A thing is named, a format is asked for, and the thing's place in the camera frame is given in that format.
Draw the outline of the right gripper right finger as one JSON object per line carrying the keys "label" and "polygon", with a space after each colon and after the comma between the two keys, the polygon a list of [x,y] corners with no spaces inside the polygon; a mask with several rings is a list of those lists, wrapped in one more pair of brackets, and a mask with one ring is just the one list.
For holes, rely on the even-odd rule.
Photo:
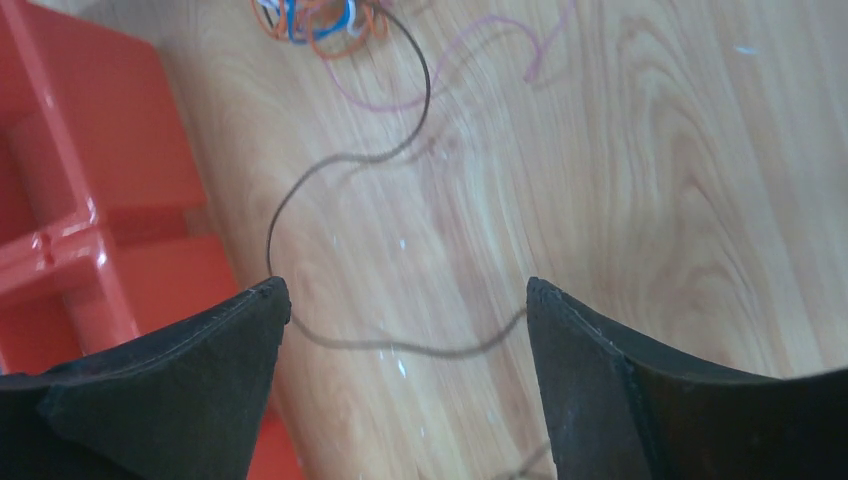
{"label": "right gripper right finger", "polygon": [[776,379],[618,323],[550,282],[527,328],[561,479],[843,479],[847,373]]}

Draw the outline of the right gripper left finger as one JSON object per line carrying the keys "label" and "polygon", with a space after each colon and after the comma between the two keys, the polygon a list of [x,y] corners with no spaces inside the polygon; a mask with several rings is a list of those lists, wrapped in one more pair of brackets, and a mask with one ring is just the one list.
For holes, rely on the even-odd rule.
{"label": "right gripper left finger", "polygon": [[244,479],[291,302],[272,276],[185,320],[1,379],[5,479]]}

